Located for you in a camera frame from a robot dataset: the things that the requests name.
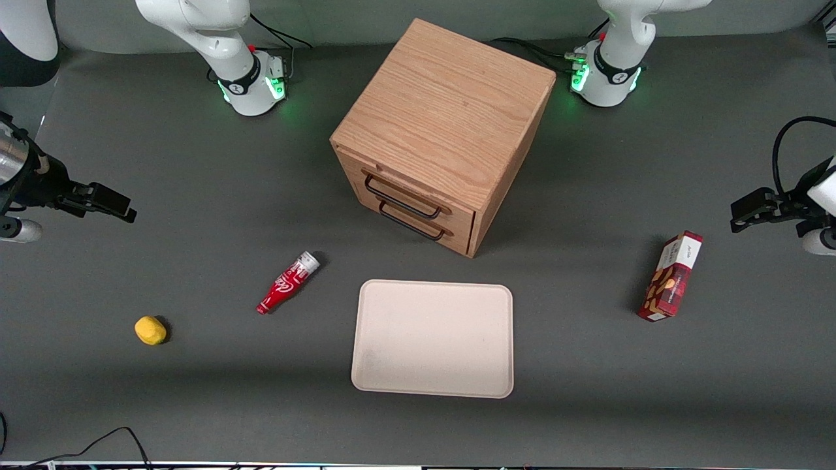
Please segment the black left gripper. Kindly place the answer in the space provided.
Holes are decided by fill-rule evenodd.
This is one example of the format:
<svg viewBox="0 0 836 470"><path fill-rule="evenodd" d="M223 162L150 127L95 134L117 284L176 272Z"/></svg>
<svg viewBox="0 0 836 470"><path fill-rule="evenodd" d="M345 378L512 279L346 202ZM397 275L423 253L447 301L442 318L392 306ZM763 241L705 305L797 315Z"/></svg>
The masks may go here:
<svg viewBox="0 0 836 470"><path fill-rule="evenodd" d="M826 158L804 173L796 187L786 190L782 186L779 164L775 159L774 190L758 188L731 204L730 229L740 233L747 227L762 223L806 220L822 222L834 218L834 156Z"/></svg>

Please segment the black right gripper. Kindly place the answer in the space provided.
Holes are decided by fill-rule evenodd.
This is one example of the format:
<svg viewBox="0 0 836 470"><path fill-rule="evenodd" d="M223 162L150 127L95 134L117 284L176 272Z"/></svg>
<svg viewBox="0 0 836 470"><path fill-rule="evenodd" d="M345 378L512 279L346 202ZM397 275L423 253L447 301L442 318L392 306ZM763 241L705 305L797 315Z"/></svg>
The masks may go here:
<svg viewBox="0 0 836 470"><path fill-rule="evenodd" d="M88 213L99 212L134 223L137 211L130 208L131 199L110 189L107 185L93 182L76 185L69 179L63 163L53 157L46 157L48 169L39 173L41 158L38 152L30 151L27 157L2 152L1 214L24 211L30 206L46 206L84 218Z"/></svg>

